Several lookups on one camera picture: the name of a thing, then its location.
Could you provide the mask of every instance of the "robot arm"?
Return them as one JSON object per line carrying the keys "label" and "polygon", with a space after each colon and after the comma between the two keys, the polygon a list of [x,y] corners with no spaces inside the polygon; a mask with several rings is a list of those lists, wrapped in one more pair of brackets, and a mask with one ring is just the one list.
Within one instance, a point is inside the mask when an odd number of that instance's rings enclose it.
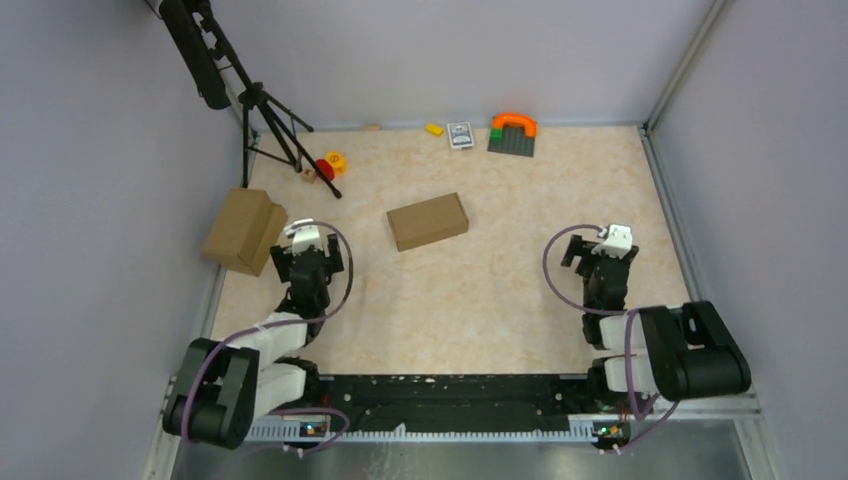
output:
{"label": "robot arm", "polygon": [[[191,438],[236,448],[255,418],[303,396],[310,373],[284,357],[312,341],[323,322],[273,329],[263,325],[319,318],[330,304],[327,285],[334,273],[344,269],[341,251],[335,235],[328,236],[325,247],[318,227],[300,225],[310,221],[301,220],[286,227],[291,246],[271,248],[280,280],[290,283],[288,291],[276,311],[254,325],[255,331],[231,342],[215,357],[194,400],[189,419]],[[192,382],[218,344],[199,338],[189,345],[163,412],[162,427],[166,432],[180,434]]]}
{"label": "robot arm", "polygon": [[[621,353],[628,315],[619,313],[624,310],[630,265],[639,248],[633,245],[630,227],[624,225],[609,225],[599,237],[600,243],[572,236],[562,266],[571,266],[574,257],[580,257],[576,273],[583,278],[583,306],[616,311],[584,314],[583,332],[596,349],[615,354],[593,363],[590,383],[626,393],[626,360]],[[711,302],[640,308],[632,323],[630,347],[641,351],[630,360],[635,391],[658,392],[679,401],[738,394],[750,388],[748,363]]]}

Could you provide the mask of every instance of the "orange arch block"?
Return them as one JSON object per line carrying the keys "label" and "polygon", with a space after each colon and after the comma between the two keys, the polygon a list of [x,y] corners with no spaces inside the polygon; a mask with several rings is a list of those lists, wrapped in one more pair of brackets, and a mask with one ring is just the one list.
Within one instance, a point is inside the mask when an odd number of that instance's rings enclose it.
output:
{"label": "orange arch block", "polygon": [[492,128],[503,128],[504,125],[523,127],[525,136],[536,137],[536,121],[527,115],[521,115],[520,113],[501,113],[492,120]]}

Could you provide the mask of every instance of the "beige marble surface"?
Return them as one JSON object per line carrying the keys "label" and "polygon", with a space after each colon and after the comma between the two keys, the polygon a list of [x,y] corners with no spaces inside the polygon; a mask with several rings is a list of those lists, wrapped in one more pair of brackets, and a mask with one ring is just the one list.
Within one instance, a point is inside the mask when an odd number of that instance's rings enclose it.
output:
{"label": "beige marble surface", "polygon": [[[301,135],[316,158],[347,157],[335,181],[341,200],[257,157],[252,188],[267,190],[290,220],[336,225],[353,247],[350,300],[301,352],[323,373],[585,372],[594,355],[580,314],[548,290],[541,270],[548,239],[576,223],[633,227],[641,250],[629,306],[687,298],[636,128],[541,128],[532,159],[488,153],[487,132],[474,133],[477,147],[463,152],[423,129]],[[270,135],[260,147],[282,155]],[[398,253],[385,212],[451,192],[468,233]],[[579,301],[579,277],[558,266],[567,243],[554,248],[553,278]],[[336,278],[334,301],[346,280]],[[213,338],[265,319],[283,293],[270,260],[258,278],[228,273]]]}

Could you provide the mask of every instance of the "red toy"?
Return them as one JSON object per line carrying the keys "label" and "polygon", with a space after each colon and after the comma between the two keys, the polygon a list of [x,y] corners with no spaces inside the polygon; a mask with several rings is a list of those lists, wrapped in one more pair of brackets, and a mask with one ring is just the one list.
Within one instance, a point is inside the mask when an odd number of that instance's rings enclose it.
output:
{"label": "red toy", "polygon": [[333,171],[333,167],[323,158],[319,158],[318,160],[316,160],[315,166],[318,167],[319,170],[321,170],[321,173],[323,173],[324,176],[327,177],[327,180],[332,182],[333,179],[336,178],[336,173]]}

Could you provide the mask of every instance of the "yellow lego brick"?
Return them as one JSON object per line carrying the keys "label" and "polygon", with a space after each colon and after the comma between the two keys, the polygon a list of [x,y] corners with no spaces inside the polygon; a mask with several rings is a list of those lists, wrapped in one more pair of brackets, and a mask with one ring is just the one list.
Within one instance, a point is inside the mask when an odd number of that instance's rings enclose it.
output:
{"label": "yellow lego brick", "polygon": [[445,129],[444,129],[444,128],[442,128],[442,127],[440,127],[440,126],[438,126],[438,125],[436,125],[436,124],[433,124],[433,123],[428,123],[428,124],[424,127],[424,130],[427,130],[428,132],[432,133],[433,135],[435,135],[435,136],[437,136],[437,137],[441,137],[441,136],[442,136],[442,132],[444,132],[444,131],[445,131]]}

